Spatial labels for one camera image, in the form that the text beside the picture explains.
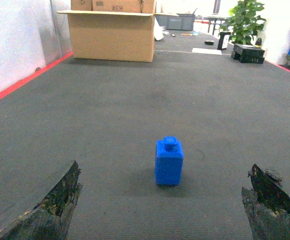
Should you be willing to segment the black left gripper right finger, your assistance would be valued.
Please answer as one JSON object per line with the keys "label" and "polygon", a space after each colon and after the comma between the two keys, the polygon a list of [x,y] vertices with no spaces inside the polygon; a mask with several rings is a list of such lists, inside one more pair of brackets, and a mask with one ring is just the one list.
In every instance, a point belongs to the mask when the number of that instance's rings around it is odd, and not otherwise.
{"label": "black left gripper right finger", "polygon": [[282,176],[253,164],[248,177],[252,188],[243,187],[241,197],[253,239],[290,240],[290,196]]}

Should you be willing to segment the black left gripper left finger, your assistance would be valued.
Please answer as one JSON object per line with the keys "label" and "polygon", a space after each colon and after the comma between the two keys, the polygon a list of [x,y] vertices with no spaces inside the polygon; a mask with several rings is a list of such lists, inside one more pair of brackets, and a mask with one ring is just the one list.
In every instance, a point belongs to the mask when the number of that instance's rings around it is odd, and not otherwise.
{"label": "black left gripper left finger", "polygon": [[82,185],[70,161],[0,212],[0,240],[65,240]]}

